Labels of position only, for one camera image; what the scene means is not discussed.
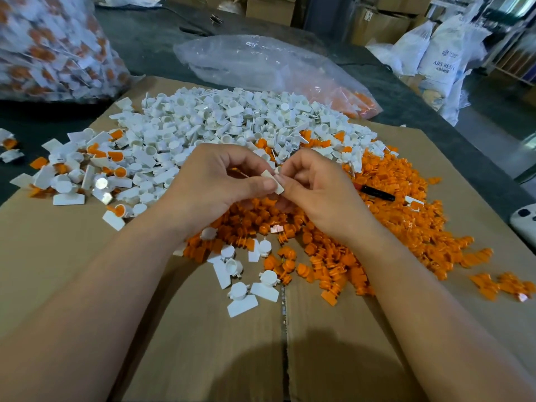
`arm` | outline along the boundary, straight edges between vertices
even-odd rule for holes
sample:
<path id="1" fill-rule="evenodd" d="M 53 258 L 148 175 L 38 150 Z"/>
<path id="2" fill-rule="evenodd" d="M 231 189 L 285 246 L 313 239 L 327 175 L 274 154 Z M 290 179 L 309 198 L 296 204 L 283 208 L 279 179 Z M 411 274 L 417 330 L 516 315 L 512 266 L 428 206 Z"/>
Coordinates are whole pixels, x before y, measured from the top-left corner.
<path id="1" fill-rule="evenodd" d="M 201 144 L 166 194 L 0 343 L 0 400 L 106 400 L 166 261 L 232 203 L 272 193 L 247 148 Z"/>
<path id="2" fill-rule="evenodd" d="M 432 400 L 536 400 L 534 379 L 367 209 L 338 165 L 301 150 L 276 176 L 283 196 L 349 246 Z M 341 221 L 346 229 L 341 229 Z"/>

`hand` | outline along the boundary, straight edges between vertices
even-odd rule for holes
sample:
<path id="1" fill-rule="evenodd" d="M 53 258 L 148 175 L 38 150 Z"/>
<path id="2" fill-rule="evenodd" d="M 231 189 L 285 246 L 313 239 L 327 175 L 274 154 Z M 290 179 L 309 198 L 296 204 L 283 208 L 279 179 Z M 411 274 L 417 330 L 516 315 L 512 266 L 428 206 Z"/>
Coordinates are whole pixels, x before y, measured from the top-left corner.
<path id="1" fill-rule="evenodd" d="M 298 205 L 323 233 L 343 244 L 355 238 L 356 229 L 377 223 L 340 165 L 312 149 L 292 155 L 275 178 L 285 189 L 279 209 L 290 210 L 289 202 Z"/>
<path id="2" fill-rule="evenodd" d="M 227 174 L 231 168 L 250 177 L 231 177 Z M 224 214 L 234 202 L 273 193 L 276 182 L 259 176 L 265 170 L 273 173 L 270 165 L 248 148 L 202 143 L 153 207 L 163 211 L 180 235 L 188 238 Z"/>

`table surface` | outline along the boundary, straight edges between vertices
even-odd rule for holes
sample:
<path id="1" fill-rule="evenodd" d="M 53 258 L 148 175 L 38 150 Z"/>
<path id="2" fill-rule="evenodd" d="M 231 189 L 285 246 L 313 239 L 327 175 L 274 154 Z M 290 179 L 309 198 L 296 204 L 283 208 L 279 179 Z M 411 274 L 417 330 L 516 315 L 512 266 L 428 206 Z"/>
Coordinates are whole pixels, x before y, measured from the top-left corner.
<path id="1" fill-rule="evenodd" d="M 303 30 L 221 11 L 217 15 L 223 19 L 223 24 L 219 27 L 212 26 L 211 11 L 175 3 L 167 3 L 167 7 L 173 11 L 96 10 L 96 17 L 112 47 L 123 58 L 132 74 L 163 76 L 222 88 L 198 79 L 187 66 L 177 60 L 173 45 L 197 38 L 196 35 L 181 32 L 178 27 L 197 30 L 201 27 L 215 35 L 249 33 L 271 36 L 328 56 L 363 83 L 384 109 L 373 121 L 397 126 L 406 124 L 423 130 L 504 221 L 508 221 L 515 210 L 534 202 L 532 196 L 428 107 L 366 48 L 320 40 Z M 85 106 L 2 102 L 0 127 L 17 136 L 26 157 L 16 164 L 0 164 L 0 203 L 17 189 L 9 184 L 13 177 L 23 172 L 35 172 L 27 164 L 46 154 L 40 147 L 41 144 L 51 138 L 65 142 L 67 132 L 87 127 L 109 105 L 110 102 Z"/>

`person's left hand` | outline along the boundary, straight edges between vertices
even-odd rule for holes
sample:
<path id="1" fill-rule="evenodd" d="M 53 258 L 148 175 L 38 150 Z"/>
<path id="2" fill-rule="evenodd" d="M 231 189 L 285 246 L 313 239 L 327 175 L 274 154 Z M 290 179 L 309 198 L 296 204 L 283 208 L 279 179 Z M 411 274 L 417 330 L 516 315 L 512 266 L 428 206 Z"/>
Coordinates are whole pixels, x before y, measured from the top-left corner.
<path id="1" fill-rule="evenodd" d="M 228 170 L 238 168 L 250 177 L 238 179 Z M 234 202 L 273 193 L 277 183 L 259 176 L 270 165 L 239 145 L 202 143 L 193 150 L 167 192 L 153 206 L 186 238 L 224 214 Z"/>

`person's right hand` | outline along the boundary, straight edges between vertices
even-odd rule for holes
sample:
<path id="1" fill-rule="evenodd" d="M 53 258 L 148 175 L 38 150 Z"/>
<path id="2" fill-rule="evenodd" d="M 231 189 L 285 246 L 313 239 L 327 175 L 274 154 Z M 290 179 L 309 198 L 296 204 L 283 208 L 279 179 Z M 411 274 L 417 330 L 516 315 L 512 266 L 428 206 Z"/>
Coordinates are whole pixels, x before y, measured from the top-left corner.
<path id="1" fill-rule="evenodd" d="M 278 208 L 288 211 L 289 202 L 296 204 L 316 227 L 337 241 L 348 245 L 356 229 L 377 223 L 340 164 L 318 152 L 300 149 L 279 173 L 274 176 L 285 192 Z"/>

